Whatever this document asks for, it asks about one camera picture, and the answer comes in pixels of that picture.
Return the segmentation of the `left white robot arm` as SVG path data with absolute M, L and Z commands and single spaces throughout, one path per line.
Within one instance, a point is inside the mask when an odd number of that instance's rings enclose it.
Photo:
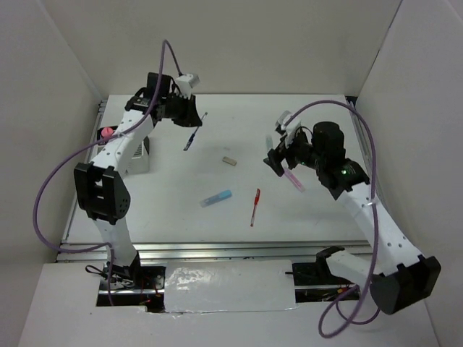
M 136 149 L 162 119 L 181 127 L 202 126 L 192 93 L 199 81 L 196 74 L 174 79 L 149 73 L 147 85 L 127 101 L 111 140 L 103 142 L 103 148 L 89 163 L 79 163 L 74 169 L 78 205 L 108 245 L 108 265 L 126 288 L 140 285 L 143 271 L 127 227 L 131 197 L 123 178 Z

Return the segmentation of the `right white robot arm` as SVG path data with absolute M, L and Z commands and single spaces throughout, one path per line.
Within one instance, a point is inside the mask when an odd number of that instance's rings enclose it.
M 285 161 L 289 168 L 306 166 L 316 172 L 319 182 L 342 205 L 377 252 L 378 265 L 330 247 L 317 255 L 315 274 L 323 283 L 344 278 L 365 287 L 377 307 L 392 315 L 431 295 L 441 264 L 426 257 L 402 233 L 381 202 L 370 196 L 373 183 L 362 166 L 346 156 L 344 133 L 331 121 L 317 123 L 307 137 L 299 122 L 276 122 L 280 143 L 268 151 L 264 162 L 283 176 Z

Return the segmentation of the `blue ballpoint pen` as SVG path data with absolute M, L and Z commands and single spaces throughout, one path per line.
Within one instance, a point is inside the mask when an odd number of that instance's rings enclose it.
M 204 118 L 205 118 L 207 115 L 208 115 L 208 112 L 205 112 L 205 113 L 201 116 L 200 120 L 203 121 Z M 195 129 L 195 131 L 190 135 L 190 137 L 189 137 L 189 139 L 188 139 L 186 145 L 185 145 L 184 148 L 183 148 L 183 151 L 188 151 L 188 150 L 189 150 L 191 144 L 193 143 L 193 141 L 194 141 L 194 139 L 195 139 L 195 135 L 197 134 L 199 128 L 201 128 L 201 125 L 200 125 L 200 126 L 197 126 L 196 129 Z

